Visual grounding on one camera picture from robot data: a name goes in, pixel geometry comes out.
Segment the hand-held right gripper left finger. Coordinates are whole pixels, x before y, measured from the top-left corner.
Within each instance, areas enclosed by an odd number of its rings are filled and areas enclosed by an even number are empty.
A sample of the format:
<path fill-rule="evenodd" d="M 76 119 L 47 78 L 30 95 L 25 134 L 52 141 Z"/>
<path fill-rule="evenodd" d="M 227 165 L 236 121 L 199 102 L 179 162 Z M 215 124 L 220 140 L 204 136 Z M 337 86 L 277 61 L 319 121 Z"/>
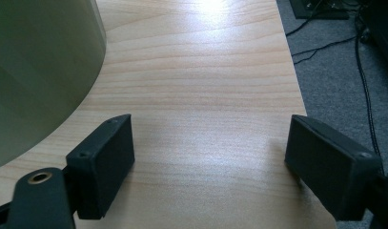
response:
<path fill-rule="evenodd" d="M 76 184 L 77 215 L 102 219 L 134 164 L 132 116 L 123 114 L 100 124 L 67 156 Z"/>

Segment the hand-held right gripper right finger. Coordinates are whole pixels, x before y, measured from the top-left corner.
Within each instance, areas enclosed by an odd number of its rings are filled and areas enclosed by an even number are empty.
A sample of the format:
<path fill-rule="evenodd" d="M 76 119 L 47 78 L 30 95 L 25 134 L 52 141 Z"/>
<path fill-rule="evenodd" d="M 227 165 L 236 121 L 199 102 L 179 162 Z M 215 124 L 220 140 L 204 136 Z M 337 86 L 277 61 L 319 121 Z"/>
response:
<path fill-rule="evenodd" d="M 365 190 L 381 158 L 329 125 L 299 114 L 291 118 L 285 163 L 337 220 L 360 220 Z"/>

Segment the green plastic trash bin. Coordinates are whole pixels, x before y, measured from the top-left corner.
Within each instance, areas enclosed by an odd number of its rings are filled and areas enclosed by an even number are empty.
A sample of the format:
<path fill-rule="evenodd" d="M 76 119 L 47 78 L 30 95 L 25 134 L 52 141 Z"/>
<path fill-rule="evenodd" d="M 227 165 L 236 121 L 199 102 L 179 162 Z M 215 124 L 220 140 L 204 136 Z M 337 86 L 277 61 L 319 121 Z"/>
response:
<path fill-rule="evenodd" d="M 0 0 L 0 167 L 74 112 L 106 44 L 97 0 Z"/>

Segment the dark equipment base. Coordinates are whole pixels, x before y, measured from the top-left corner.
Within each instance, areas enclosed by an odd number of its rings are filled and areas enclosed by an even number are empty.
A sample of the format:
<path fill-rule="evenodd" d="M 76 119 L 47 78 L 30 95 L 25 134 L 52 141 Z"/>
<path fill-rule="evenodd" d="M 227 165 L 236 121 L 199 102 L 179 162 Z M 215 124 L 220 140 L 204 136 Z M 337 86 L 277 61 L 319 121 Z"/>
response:
<path fill-rule="evenodd" d="M 361 15 L 388 62 L 388 0 L 367 0 Z"/>

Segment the black metal stand base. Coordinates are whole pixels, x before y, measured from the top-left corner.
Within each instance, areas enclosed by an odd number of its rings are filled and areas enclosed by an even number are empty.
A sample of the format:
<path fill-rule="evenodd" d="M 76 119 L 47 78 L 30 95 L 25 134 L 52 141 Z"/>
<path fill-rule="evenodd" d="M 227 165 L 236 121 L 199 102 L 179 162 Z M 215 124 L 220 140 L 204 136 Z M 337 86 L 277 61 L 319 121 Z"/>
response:
<path fill-rule="evenodd" d="M 296 19 L 346 20 L 347 10 L 341 0 L 289 0 Z"/>

